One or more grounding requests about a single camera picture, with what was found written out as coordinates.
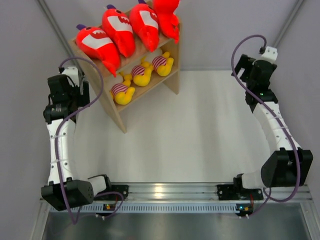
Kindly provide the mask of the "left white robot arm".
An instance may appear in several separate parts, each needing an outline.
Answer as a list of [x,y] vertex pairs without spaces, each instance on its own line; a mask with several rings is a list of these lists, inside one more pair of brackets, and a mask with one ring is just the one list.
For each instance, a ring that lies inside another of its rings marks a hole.
[[78,73],[64,70],[47,80],[50,93],[43,111],[50,138],[50,173],[41,196],[57,211],[109,199],[113,187],[106,174],[79,179],[74,159],[76,113],[89,104],[89,84]]

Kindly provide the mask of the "yellow frog plush striped shirt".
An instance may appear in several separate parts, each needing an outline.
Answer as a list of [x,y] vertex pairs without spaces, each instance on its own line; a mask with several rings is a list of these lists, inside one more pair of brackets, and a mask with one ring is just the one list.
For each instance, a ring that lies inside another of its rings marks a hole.
[[124,80],[120,74],[117,74],[109,80],[108,91],[115,103],[125,106],[132,101],[136,89],[131,86],[130,80]]

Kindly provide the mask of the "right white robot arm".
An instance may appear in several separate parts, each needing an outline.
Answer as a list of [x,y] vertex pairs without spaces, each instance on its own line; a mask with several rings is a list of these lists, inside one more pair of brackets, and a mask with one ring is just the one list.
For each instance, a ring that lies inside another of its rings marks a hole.
[[254,59],[245,54],[235,67],[236,73],[244,70],[240,80],[248,88],[245,101],[260,123],[270,151],[260,169],[238,175],[241,181],[233,186],[233,192],[240,199],[250,195],[252,189],[303,186],[313,161],[312,152],[302,149],[291,135],[270,89],[276,68],[273,58]]

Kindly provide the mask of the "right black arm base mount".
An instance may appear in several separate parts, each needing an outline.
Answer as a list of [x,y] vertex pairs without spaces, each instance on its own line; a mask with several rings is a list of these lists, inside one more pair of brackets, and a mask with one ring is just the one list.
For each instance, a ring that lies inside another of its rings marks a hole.
[[220,201],[248,201],[251,198],[260,201],[264,199],[261,189],[246,189],[235,184],[218,184],[217,195]]

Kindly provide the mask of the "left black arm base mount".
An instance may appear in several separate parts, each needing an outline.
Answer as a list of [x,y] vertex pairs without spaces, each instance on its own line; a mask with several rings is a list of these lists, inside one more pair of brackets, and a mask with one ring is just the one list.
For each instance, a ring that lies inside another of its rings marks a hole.
[[105,190],[99,192],[95,197],[95,201],[120,201],[121,196],[118,194],[106,194],[110,192],[117,192],[123,196],[125,200],[129,195],[129,185],[127,184],[113,184],[108,186]]

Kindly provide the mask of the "wooden two-tier shelf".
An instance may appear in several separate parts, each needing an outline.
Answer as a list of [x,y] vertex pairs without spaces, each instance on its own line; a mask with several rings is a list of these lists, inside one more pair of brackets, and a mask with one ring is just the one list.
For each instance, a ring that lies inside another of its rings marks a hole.
[[[153,0],[145,1],[153,9]],[[129,11],[124,12],[128,18],[130,15]],[[124,57],[118,47],[117,50],[120,56],[120,66],[116,71],[116,75],[120,74],[124,80],[131,81],[131,86],[135,88],[135,93],[132,100],[127,105],[119,105],[114,102],[108,89],[109,80],[114,77],[103,63],[96,58],[91,58],[87,56],[76,44],[76,37],[70,41],[70,46],[75,54],[80,60],[80,66],[83,70],[84,75],[88,78],[92,88],[95,93],[100,96],[100,102],[105,112],[112,118],[114,123],[118,126],[120,130],[126,132],[126,127],[120,117],[120,112],[129,106],[132,102],[136,101],[144,94],[155,88],[159,84],[165,84],[174,93],[178,94],[180,90],[180,45],[179,42],[175,44],[175,41],[171,38],[163,35],[159,26],[159,44],[155,51],[150,52],[146,49],[141,39],[133,31],[135,40],[135,52],[131,57]],[[151,74],[150,82],[147,86],[141,87],[134,84],[131,76],[131,71],[133,67],[141,63],[141,59],[145,58],[146,61],[152,64],[155,57],[162,55],[165,52],[169,52],[170,56],[174,59],[171,73],[167,76],[160,76],[153,70]]]

